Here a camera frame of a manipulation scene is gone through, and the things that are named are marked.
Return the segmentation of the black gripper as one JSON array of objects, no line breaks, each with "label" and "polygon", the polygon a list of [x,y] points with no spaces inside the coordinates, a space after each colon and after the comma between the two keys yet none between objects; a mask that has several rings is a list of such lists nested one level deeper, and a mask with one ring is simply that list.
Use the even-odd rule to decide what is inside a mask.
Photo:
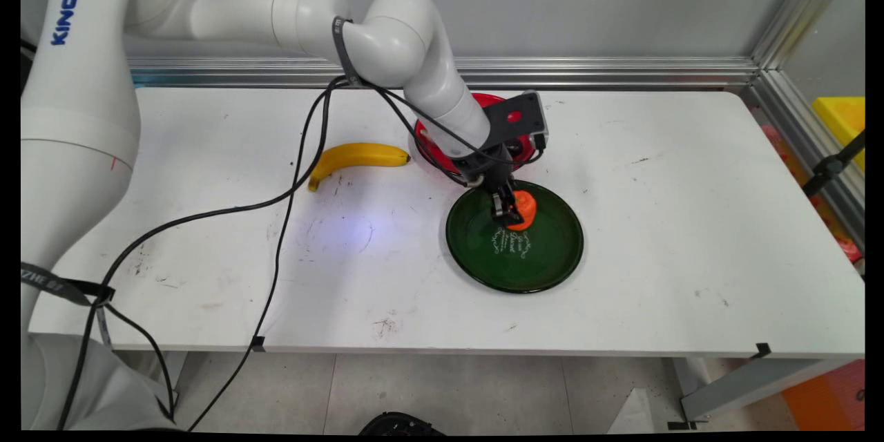
[{"label": "black gripper", "polygon": [[512,156],[505,144],[488,147],[483,150],[483,155],[471,153],[452,159],[468,188],[490,194],[490,215],[493,221],[504,224],[508,230],[522,223],[511,162]]}]

